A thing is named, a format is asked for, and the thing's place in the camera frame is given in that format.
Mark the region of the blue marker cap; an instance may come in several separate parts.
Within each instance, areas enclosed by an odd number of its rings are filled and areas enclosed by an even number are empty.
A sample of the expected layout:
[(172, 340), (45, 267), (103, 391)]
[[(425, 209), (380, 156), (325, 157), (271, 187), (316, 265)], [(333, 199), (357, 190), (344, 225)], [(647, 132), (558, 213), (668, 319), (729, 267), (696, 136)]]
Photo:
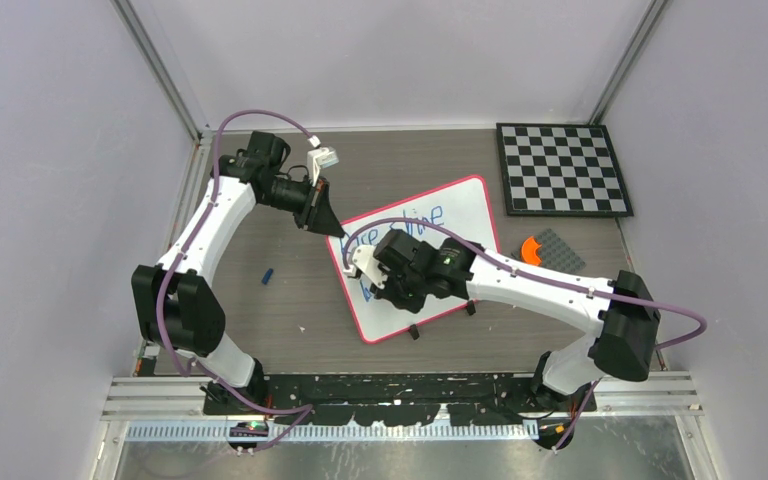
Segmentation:
[(262, 283), (263, 285), (267, 285), (267, 284), (270, 282), (270, 280), (271, 280), (271, 277), (272, 277), (273, 273), (274, 273), (274, 269), (273, 269), (273, 268), (269, 268), (269, 269), (268, 269), (268, 270), (267, 270), (267, 271), (264, 273), (264, 275), (263, 275), (263, 277), (262, 277), (262, 279), (261, 279), (261, 283)]

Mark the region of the white whiteboard pink rim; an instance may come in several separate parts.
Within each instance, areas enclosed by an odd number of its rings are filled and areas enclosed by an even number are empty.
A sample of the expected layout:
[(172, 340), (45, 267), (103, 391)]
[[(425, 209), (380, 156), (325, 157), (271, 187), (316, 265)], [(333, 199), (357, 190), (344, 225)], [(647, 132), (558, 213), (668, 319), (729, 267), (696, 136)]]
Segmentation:
[(419, 219), (443, 227), (469, 241), (499, 249), (490, 196), (483, 177), (472, 175), (414, 195), (399, 202), (372, 210), (343, 223), (346, 235), (340, 239), (328, 236), (326, 245), (338, 280), (348, 302), (362, 341), (379, 343), (466, 307), (456, 297), (437, 299), (428, 296), (418, 314), (399, 310), (386, 300), (378, 300), (370, 292), (365, 277), (351, 279), (344, 275), (343, 254), (359, 245), (377, 245), (391, 229), (407, 232), (414, 238), (439, 247), (446, 235), (423, 224), (406, 223), (406, 218)]

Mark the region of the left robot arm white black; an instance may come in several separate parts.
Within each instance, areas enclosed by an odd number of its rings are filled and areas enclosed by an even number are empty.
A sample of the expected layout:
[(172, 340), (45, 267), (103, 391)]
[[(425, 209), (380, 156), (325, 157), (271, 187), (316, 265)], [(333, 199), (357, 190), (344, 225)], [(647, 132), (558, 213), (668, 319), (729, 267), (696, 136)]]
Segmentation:
[(336, 151), (316, 138), (309, 141), (299, 180), (283, 167), (289, 144), (271, 133), (255, 131), (246, 148), (220, 156), (217, 173), (181, 235), (157, 262), (137, 266), (131, 277), (143, 339), (223, 380), (230, 386), (228, 400), (244, 414), (265, 405), (263, 367), (227, 334), (212, 281), (237, 228), (258, 205), (290, 213), (301, 230), (343, 236), (330, 205), (330, 183), (321, 173), (337, 163)]

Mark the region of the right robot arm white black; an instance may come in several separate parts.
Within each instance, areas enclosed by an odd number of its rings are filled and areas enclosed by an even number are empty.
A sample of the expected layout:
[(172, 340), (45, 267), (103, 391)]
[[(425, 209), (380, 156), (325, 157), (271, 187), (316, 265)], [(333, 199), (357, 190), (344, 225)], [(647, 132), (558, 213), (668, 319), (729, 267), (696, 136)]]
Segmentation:
[(428, 297), (508, 304), (581, 331), (567, 347), (541, 355), (530, 397), (556, 410), (604, 376), (648, 379), (660, 313), (645, 282), (622, 270), (614, 279), (581, 277), (529, 265), (481, 244), (449, 236), (439, 246), (392, 230), (349, 255), (371, 292), (395, 308), (420, 312)]

